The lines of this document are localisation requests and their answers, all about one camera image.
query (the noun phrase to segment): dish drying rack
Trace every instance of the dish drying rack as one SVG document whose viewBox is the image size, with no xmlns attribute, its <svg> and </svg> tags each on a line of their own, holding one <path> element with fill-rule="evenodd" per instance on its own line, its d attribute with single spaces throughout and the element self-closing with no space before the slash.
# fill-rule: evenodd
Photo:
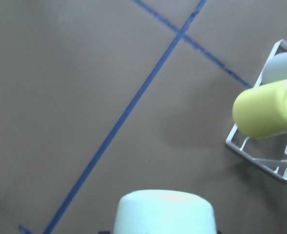
<svg viewBox="0 0 287 234">
<path fill-rule="evenodd" d="M 266 63 L 274 55 L 282 52 L 287 52 L 287 41 L 284 39 L 275 43 Z M 261 85 L 262 73 L 263 69 L 254 85 L 254 88 Z M 281 180 L 287 180 L 287 142 L 284 152 L 279 152 L 278 150 L 279 148 L 281 149 L 280 144 L 283 143 L 283 141 L 286 141 L 286 139 L 287 134 L 274 136 L 270 139 L 252 140 L 240 133 L 237 125 L 234 124 L 227 137 L 226 144 L 248 161 L 256 164 L 271 175 Z M 267 149 L 271 149 L 271 152 L 264 152 L 264 150 Z M 278 154 L 278 159 L 258 158 L 258 156 L 263 155 L 277 156 L 276 154 Z"/>
</svg>

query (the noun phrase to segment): yellow cup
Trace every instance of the yellow cup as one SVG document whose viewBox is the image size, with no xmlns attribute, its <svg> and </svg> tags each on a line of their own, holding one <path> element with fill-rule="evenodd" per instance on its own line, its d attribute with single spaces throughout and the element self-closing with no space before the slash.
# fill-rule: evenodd
<svg viewBox="0 0 287 234">
<path fill-rule="evenodd" d="M 232 114 L 240 132 L 252 139 L 287 132 L 287 79 L 245 90 Z"/>
</svg>

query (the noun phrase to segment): blue tape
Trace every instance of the blue tape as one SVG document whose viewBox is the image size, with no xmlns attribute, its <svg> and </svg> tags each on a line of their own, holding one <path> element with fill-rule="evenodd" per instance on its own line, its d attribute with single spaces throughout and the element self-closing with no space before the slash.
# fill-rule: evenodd
<svg viewBox="0 0 287 234">
<path fill-rule="evenodd" d="M 53 231 L 54 227 L 57 225 L 57 223 L 59 222 L 59 220 L 63 216 L 64 212 L 66 211 L 66 209 L 68 208 L 68 206 L 70 205 L 70 203 L 72 202 L 72 200 L 74 199 L 76 194 L 78 193 L 79 189 L 81 188 L 81 186 L 83 185 L 83 183 L 87 179 L 88 175 L 93 170 L 93 168 L 95 167 L 95 165 L 97 164 L 97 162 L 99 161 L 101 156 L 103 155 L 104 151 L 108 148 L 111 141 L 113 140 L 113 138 L 117 134 L 118 130 L 123 125 L 123 123 L 127 119 L 130 112 L 134 109 L 135 105 L 138 103 L 138 101 L 140 100 L 140 98 L 142 97 L 144 92 L 147 90 L 150 83 L 153 81 L 154 77 L 157 75 L 157 73 L 159 72 L 159 70 L 161 69 L 161 67 L 163 66 L 163 64 L 165 63 L 167 58 L 169 57 L 169 55 L 172 53 L 172 51 L 174 50 L 174 48 L 176 47 L 178 42 L 182 39 L 182 37 L 185 34 L 185 32 L 187 31 L 188 27 L 193 22 L 193 20 L 197 16 L 197 14 L 200 12 L 200 10 L 202 9 L 202 7 L 206 3 L 206 1 L 207 0 L 201 0 L 199 2 L 197 7 L 195 8 L 195 11 L 189 16 L 189 18 L 184 23 L 182 28 L 177 31 L 175 38 L 172 40 L 171 44 L 166 49 L 165 53 L 162 55 L 160 60 L 157 62 L 156 66 L 153 68 L 151 74 L 143 82 L 142 86 L 139 88 L 139 90 L 137 91 L 137 93 L 135 94 L 133 99 L 130 101 L 130 103 L 128 104 L 128 106 L 126 107 L 126 109 L 124 110 L 124 112 L 122 113 L 122 115 L 120 116 L 120 118 L 118 119 L 118 121 L 116 122 L 114 127 L 112 128 L 112 130 L 109 132 L 107 137 L 104 139 L 100 148 L 95 153 L 94 157 L 91 159 L 91 161 L 89 162 L 89 164 L 87 165 L 87 167 L 85 168 L 85 170 L 83 171 L 83 173 L 81 174 L 81 176 L 79 177 L 79 179 L 77 180 L 77 182 L 75 183 L 75 185 L 73 186 L 73 188 L 71 189 L 71 191 L 69 192 L 67 197 L 65 198 L 64 202 L 62 203 L 62 205 L 60 206 L 60 208 L 56 212 L 55 216 L 52 218 L 52 220 L 50 221 L 50 223 L 46 227 L 43 234 L 50 234 Z M 28 231 L 27 229 L 25 229 L 21 225 L 19 228 L 25 234 L 31 234 L 30 231 Z"/>
<path fill-rule="evenodd" d="M 142 2 L 141 0 L 133 0 L 136 2 L 139 6 L 141 6 L 144 10 L 146 10 L 148 13 L 153 15 L 157 20 L 168 26 L 171 30 L 173 30 L 175 33 L 179 31 L 179 29 L 171 23 L 169 20 L 167 20 L 165 17 L 160 15 L 157 11 L 152 9 L 150 6 Z M 244 81 L 242 78 L 240 78 L 236 73 L 234 73 L 232 70 L 227 68 L 224 63 L 222 63 L 219 59 L 217 59 L 213 54 L 211 54 L 207 49 L 205 49 L 203 46 L 201 46 L 198 42 L 194 41 L 192 38 L 190 38 L 188 35 L 183 35 L 183 39 L 188 42 L 191 46 L 193 46 L 195 49 L 199 50 L 203 55 L 205 55 L 209 60 L 211 60 L 213 63 L 215 63 L 217 66 L 219 66 L 222 70 L 224 70 L 226 73 L 228 73 L 231 77 L 236 79 L 238 82 L 240 82 L 242 85 L 244 85 L 246 88 L 252 88 L 250 84 L 248 84 L 246 81 Z"/>
</svg>

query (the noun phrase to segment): blue tape cross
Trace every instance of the blue tape cross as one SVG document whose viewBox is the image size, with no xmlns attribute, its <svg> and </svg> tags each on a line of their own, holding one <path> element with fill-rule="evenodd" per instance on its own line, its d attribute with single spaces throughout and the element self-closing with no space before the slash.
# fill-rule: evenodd
<svg viewBox="0 0 287 234">
<path fill-rule="evenodd" d="M 59 222 L 59 220 L 63 216 L 64 212 L 66 211 L 66 209 L 68 208 L 68 206 L 70 205 L 70 203 L 74 199 L 75 195 L 77 194 L 77 192 L 79 191 L 79 189 L 81 188 L 81 186 L 83 185 L 85 180 L 87 179 L 88 175 L 93 170 L 93 168 L 95 167 L 95 165 L 97 164 L 97 162 L 99 161 L 101 156 L 103 155 L 104 151 L 108 148 L 108 146 L 110 145 L 111 141 L 113 140 L 113 138 L 117 134 L 118 130 L 123 125 L 123 123 L 127 119 L 127 117 L 130 114 L 130 112 L 134 109 L 135 105 L 138 103 L 138 101 L 140 100 L 140 98 L 142 97 L 144 92 L 147 90 L 147 88 L 149 87 L 150 83 L 153 81 L 154 77 L 159 72 L 159 70 L 161 69 L 161 67 L 163 66 L 163 64 L 165 63 L 167 58 L 169 57 L 169 55 L 172 53 L 172 51 L 174 50 L 174 48 L 176 47 L 178 42 L 182 39 L 182 37 L 185 34 L 185 32 L 187 31 L 188 27 L 193 22 L 195 17 L 198 15 L 198 13 L 202 9 L 202 7 L 206 3 L 206 1 L 207 0 L 201 0 L 199 2 L 197 7 L 195 8 L 195 11 L 189 16 L 189 18 L 184 23 L 182 28 L 177 32 L 175 38 L 172 40 L 172 42 L 170 43 L 169 47 L 166 49 L 165 53 L 162 55 L 160 60 L 157 62 L 156 66 L 153 68 L 151 74 L 143 82 L 142 86 L 139 88 L 139 90 L 137 91 L 137 93 L 135 94 L 133 99 L 130 101 L 130 103 L 128 104 L 128 106 L 126 107 L 126 109 L 124 110 L 122 115 L 119 117 L 118 121 L 116 122 L 116 124 L 114 125 L 112 130 L 109 132 L 107 137 L 104 139 L 104 141 L 101 144 L 100 148 L 98 149 L 98 151 L 96 152 L 94 157 L 91 159 L 91 161 L 87 165 L 86 169 L 83 171 L 83 173 L 81 174 L 81 176 L 79 177 L 79 179 L 77 180 L 77 182 L 75 183 L 75 185 L 73 186 L 73 188 L 71 189 L 71 191 L 69 192 L 67 197 L 65 198 L 64 202 L 62 203 L 62 205 L 60 206 L 60 208 L 56 212 L 55 216 L 52 218 L 52 220 L 50 221 L 50 223 L 46 227 L 46 229 L 43 232 L 43 234 L 50 234 L 53 231 L 54 227 L 57 225 L 57 223 Z M 19 226 L 19 229 L 24 234 L 31 234 L 31 232 L 29 230 L 27 230 L 26 228 L 24 228 L 21 225 Z"/>
<path fill-rule="evenodd" d="M 148 6 L 147 4 L 142 2 L 141 0 L 133 0 L 133 1 L 135 3 L 137 3 L 140 7 L 142 7 L 144 10 L 146 10 L 148 13 L 153 15 L 161 23 L 165 24 L 167 27 L 169 27 L 171 30 L 173 30 L 174 32 L 177 33 L 179 31 L 179 29 L 173 23 L 171 23 L 169 20 L 167 20 L 165 17 L 163 17 L 160 13 L 153 10 L 150 6 Z M 222 70 L 224 70 L 230 76 L 232 76 L 235 80 L 240 82 L 246 88 L 252 88 L 252 86 L 250 84 L 248 84 L 246 81 L 244 81 L 242 78 L 240 78 L 235 72 L 233 72 L 228 67 L 226 67 L 224 63 L 222 63 L 219 59 L 217 59 L 213 54 L 211 54 L 207 49 L 205 49 L 203 46 L 201 46 L 198 42 L 194 41 L 188 35 L 183 35 L 182 37 L 183 37 L 183 40 L 185 40 L 187 43 L 189 43 L 191 46 L 193 46 L 196 50 L 199 50 L 204 56 L 206 56 L 214 64 L 216 64 L 218 67 L 220 67 Z"/>
</svg>

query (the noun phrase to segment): white cup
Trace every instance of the white cup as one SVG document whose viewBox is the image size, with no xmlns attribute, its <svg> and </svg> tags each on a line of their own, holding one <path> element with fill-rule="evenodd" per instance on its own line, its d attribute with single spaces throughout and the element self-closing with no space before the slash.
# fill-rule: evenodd
<svg viewBox="0 0 287 234">
<path fill-rule="evenodd" d="M 262 83 L 287 79 L 287 52 L 273 56 L 264 66 Z"/>
<path fill-rule="evenodd" d="M 212 206 L 197 195 L 140 190 L 119 202 L 113 234 L 216 234 Z"/>
</svg>

